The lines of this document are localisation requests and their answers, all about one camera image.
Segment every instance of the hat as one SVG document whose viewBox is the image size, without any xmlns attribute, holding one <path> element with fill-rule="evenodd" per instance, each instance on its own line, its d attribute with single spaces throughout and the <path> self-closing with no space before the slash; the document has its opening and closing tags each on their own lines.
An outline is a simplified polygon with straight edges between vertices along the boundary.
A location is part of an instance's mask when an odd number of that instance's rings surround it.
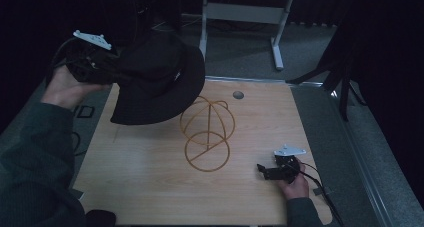
<svg viewBox="0 0 424 227">
<path fill-rule="evenodd" d="M 205 83 L 199 48 L 172 33 L 151 32 L 124 50 L 118 62 L 127 76 L 118 82 L 118 101 L 111 122 L 146 125 L 184 112 Z"/>
</svg>

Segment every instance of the hand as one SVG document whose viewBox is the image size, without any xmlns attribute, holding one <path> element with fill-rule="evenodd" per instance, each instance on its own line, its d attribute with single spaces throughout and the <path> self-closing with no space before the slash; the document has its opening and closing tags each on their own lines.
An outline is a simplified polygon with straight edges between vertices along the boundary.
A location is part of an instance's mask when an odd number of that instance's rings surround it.
<svg viewBox="0 0 424 227">
<path fill-rule="evenodd" d="M 41 98 L 42 103 L 72 109 L 82 102 L 89 93 L 109 88 L 109 85 L 78 82 L 66 66 L 57 68 Z"/>
<path fill-rule="evenodd" d="M 299 161 L 300 171 L 305 171 L 305 165 Z M 305 179 L 303 174 L 298 174 L 294 181 L 291 184 L 288 184 L 284 180 L 277 180 L 277 185 L 283 191 L 283 194 L 286 196 L 286 199 L 295 199 L 295 198 L 308 198 L 309 197 L 309 184 Z"/>
</svg>

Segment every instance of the wooden table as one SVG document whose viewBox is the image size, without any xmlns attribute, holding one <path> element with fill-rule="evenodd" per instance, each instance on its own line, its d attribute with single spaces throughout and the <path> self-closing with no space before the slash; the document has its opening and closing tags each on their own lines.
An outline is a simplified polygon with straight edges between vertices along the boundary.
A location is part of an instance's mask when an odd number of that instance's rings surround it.
<svg viewBox="0 0 424 227">
<path fill-rule="evenodd" d="M 84 192 L 86 211 L 104 209 L 117 215 L 118 224 L 143 225 L 277 225 L 286 223 L 284 197 L 273 181 L 263 179 L 256 164 L 275 167 L 273 151 L 283 144 L 307 150 L 298 158 L 315 166 L 308 140 L 290 87 L 284 83 L 207 80 L 201 96 L 225 101 L 235 119 L 228 138 L 228 162 L 216 171 L 200 171 L 189 164 L 195 151 L 205 150 L 182 133 L 180 116 L 145 126 L 123 126 L 110 122 L 119 87 L 115 85 L 94 133 L 74 189 Z M 235 91 L 243 99 L 233 97 Z M 186 111 L 185 126 L 204 103 Z M 209 127 L 224 137 L 232 130 L 231 114 L 213 105 Z M 187 134 L 207 130 L 209 111 L 202 111 L 187 128 Z M 201 142 L 205 134 L 195 139 Z M 224 143 L 193 160 L 200 169 L 222 165 L 228 156 Z M 306 173 L 318 178 L 311 168 Z M 321 196 L 310 196 L 324 224 L 332 216 Z"/>
</svg>

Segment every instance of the dark green sleeve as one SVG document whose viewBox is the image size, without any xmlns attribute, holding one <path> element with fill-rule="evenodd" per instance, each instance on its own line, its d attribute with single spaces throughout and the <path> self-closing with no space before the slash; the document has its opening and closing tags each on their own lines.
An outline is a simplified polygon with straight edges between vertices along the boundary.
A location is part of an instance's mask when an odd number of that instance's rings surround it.
<svg viewBox="0 0 424 227">
<path fill-rule="evenodd" d="M 287 201 L 288 227 L 323 226 L 318 212 L 310 198 L 296 198 Z"/>
<path fill-rule="evenodd" d="M 85 226 L 68 187 L 74 173 L 72 112 L 36 104 L 17 145 L 0 156 L 1 226 Z"/>
</svg>

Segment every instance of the hat brim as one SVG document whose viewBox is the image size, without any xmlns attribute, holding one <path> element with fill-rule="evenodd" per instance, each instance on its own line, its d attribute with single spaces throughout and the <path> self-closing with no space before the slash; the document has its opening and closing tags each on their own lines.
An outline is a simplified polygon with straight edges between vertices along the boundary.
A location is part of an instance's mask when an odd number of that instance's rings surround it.
<svg viewBox="0 0 424 227">
<path fill-rule="evenodd" d="M 121 93 L 131 91 L 121 88 L 112 123 L 147 125 L 163 122 L 184 112 L 199 96 L 205 83 L 205 62 L 199 48 L 187 46 L 187 65 L 184 73 L 165 94 L 149 100 L 120 99 Z"/>
</svg>

